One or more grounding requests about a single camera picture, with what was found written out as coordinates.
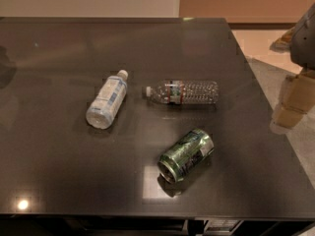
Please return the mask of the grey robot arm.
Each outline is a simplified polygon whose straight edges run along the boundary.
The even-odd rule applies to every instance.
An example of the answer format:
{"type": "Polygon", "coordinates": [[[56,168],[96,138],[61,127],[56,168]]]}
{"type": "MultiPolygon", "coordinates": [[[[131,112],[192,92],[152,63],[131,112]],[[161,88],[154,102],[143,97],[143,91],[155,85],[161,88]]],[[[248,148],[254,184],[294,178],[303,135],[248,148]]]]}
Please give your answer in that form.
{"type": "Polygon", "coordinates": [[[315,4],[295,25],[290,59],[302,68],[295,76],[286,76],[280,90],[270,128],[286,134],[315,106],[315,4]]]}

